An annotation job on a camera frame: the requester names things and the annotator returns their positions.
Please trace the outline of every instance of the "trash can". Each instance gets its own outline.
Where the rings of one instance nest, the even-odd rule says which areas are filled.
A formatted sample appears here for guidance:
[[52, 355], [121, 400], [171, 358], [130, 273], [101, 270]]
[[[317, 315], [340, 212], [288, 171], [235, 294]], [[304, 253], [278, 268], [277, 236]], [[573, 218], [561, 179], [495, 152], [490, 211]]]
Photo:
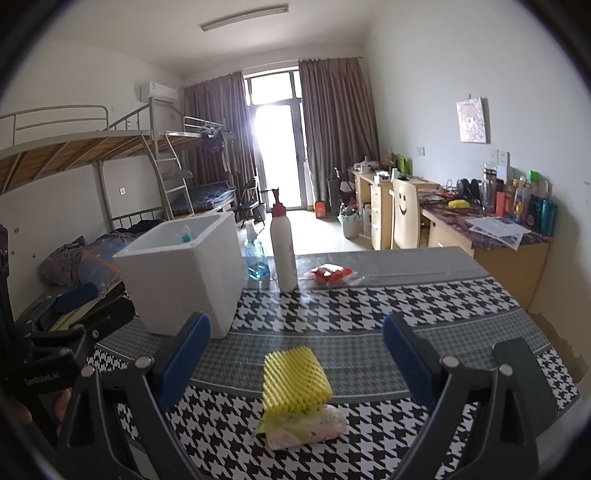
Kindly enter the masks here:
[[330, 213], [333, 215], [338, 215], [340, 206], [340, 180], [327, 179], [326, 185], [329, 191]]
[[359, 236], [359, 226], [361, 217], [355, 213], [353, 215], [339, 215], [339, 222], [343, 229], [343, 236], [349, 240]]
[[258, 207], [256, 207], [252, 211], [252, 216], [255, 219], [255, 223], [264, 222], [266, 215], [267, 215], [267, 204], [265, 202], [259, 203]]

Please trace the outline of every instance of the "table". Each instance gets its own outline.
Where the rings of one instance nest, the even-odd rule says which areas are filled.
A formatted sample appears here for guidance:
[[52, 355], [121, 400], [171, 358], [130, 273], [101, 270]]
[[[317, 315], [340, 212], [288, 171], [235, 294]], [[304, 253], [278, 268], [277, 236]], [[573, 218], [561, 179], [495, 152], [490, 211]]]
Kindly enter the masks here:
[[[359, 211], [363, 206], [371, 204], [371, 243], [374, 250], [384, 250], [391, 246], [392, 242], [392, 199], [388, 190], [392, 188], [390, 181], [374, 181], [373, 173], [360, 173], [349, 170], [354, 178], [355, 195]], [[438, 183], [412, 177], [409, 180], [417, 186], [418, 190], [436, 189]]]
[[447, 202], [421, 205], [430, 221], [429, 247], [460, 247], [485, 268], [526, 310], [540, 282], [550, 239], [538, 233], [524, 235], [517, 250], [480, 233], [471, 232], [466, 220], [481, 218], [480, 207], [449, 209]]
[[[392, 474], [427, 415], [409, 397], [384, 346], [381, 322], [392, 311], [402, 312], [441, 355], [453, 353], [477, 368], [495, 366], [494, 343], [516, 334], [526, 338], [561, 415], [547, 438], [538, 437], [542, 462], [563, 444], [565, 431], [558, 427], [582, 404], [573, 380], [529, 315], [460, 248], [302, 255], [296, 262], [298, 289], [292, 293], [278, 292], [274, 280], [245, 282], [230, 332], [208, 344], [184, 398], [168, 412], [171, 427], [208, 478], [369, 480]], [[325, 262], [357, 274], [339, 286], [318, 287], [305, 272]], [[269, 263], [273, 276], [272, 258]], [[136, 318], [101, 341], [90, 363], [121, 368], [154, 353], [167, 338], [148, 333]], [[349, 431], [331, 442], [271, 452], [252, 436], [262, 414], [264, 355], [300, 345], [312, 348], [326, 371], [335, 394], [331, 403], [347, 414]], [[445, 474], [457, 465], [473, 412], [466, 407], [443, 461]], [[118, 414], [138, 445], [127, 406], [119, 406]]]

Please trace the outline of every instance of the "wall outlet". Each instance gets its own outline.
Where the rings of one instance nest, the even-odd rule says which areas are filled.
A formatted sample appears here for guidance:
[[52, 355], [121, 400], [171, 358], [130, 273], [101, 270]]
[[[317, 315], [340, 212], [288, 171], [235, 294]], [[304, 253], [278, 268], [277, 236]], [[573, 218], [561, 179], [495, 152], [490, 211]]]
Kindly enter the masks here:
[[509, 166], [509, 152], [499, 150], [499, 165], [504, 167]]
[[492, 165], [499, 164], [499, 151], [496, 148], [491, 148], [491, 156], [488, 159], [488, 162]]

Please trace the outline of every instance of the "glass door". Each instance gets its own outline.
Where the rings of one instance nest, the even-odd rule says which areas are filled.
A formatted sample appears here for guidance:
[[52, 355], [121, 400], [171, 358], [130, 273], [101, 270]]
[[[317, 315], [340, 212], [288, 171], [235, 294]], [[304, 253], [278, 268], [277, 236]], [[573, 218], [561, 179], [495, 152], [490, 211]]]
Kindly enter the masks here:
[[[304, 129], [298, 71], [263, 74], [246, 79], [262, 190], [279, 188], [288, 209], [307, 207], [304, 179]], [[267, 209], [275, 203], [267, 194]]]

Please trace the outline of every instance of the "bed railing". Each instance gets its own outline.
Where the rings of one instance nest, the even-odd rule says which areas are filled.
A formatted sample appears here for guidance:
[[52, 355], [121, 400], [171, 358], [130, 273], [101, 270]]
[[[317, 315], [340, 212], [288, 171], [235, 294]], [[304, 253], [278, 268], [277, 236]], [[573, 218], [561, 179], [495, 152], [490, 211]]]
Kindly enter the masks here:
[[222, 124], [218, 124], [216, 122], [210, 122], [209, 120], [203, 120], [201, 118], [195, 118], [193, 116], [185, 115], [183, 117], [183, 128], [186, 132], [193, 131], [193, 130], [187, 130], [187, 128], [191, 128], [200, 134], [215, 135], [217, 132], [220, 132], [221, 130], [223, 130], [224, 126]]
[[141, 127], [140, 127], [139, 115], [144, 110], [148, 110], [150, 113], [150, 130], [155, 130], [154, 105], [156, 103], [159, 103], [161, 105], [164, 105], [164, 106], [174, 110], [175, 112], [177, 112], [177, 114], [179, 116], [183, 117], [183, 131], [185, 131], [185, 132], [205, 134], [205, 135], [215, 135], [217, 132], [224, 129], [224, 126], [222, 124], [218, 124], [216, 122], [210, 122], [209, 120], [203, 120], [201, 118], [195, 118], [193, 116], [188, 116], [188, 115], [183, 116], [183, 113], [179, 109], [177, 109], [174, 105], [172, 105], [171, 103], [164, 102], [164, 101], [158, 100], [156, 98], [150, 98], [148, 103], [146, 103], [146, 105], [142, 105], [141, 107], [136, 108], [133, 112], [130, 112], [125, 116], [122, 116], [117, 121], [110, 124], [108, 126], [108, 128], [106, 128], [106, 130], [111, 130], [113, 128], [115, 130], [117, 130], [118, 126], [122, 123], [125, 124], [125, 130], [129, 130], [129, 124], [132, 123], [130, 120], [134, 117], [135, 117], [137, 130], [140, 130]]
[[[26, 113], [33, 113], [33, 112], [45, 112], [50, 110], [61, 110], [64, 108], [100, 108], [105, 111], [105, 116], [86, 116], [80, 118], [64, 118], [59, 120], [50, 120], [47, 122], [39, 122], [36, 124], [30, 125], [21, 125], [17, 127], [17, 117], [19, 115], [25, 115]], [[5, 118], [12, 117], [12, 145], [16, 144], [17, 139], [17, 132], [20, 130], [26, 130], [28, 128], [35, 128], [35, 127], [42, 127], [44, 125], [53, 125], [53, 124], [64, 124], [68, 122], [86, 122], [86, 121], [103, 121], [105, 124], [109, 125], [109, 110], [104, 105], [56, 105], [56, 106], [42, 106], [38, 108], [30, 108], [27, 110], [20, 110], [18, 112], [11, 112], [6, 113], [5, 115], [0, 115], [0, 120]]]
[[114, 217], [114, 218], [109, 219], [109, 222], [111, 223], [111, 230], [114, 230], [116, 228], [129, 228], [130, 226], [136, 224], [140, 220], [149, 220], [150, 218], [152, 220], [161, 219], [163, 217], [163, 213], [164, 213], [163, 207], [155, 207], [155, 208], [149, 208], [146, 210], [140, 210], [139, 212], [130, 213], [128, 215], [121, 215], [118, 217]]

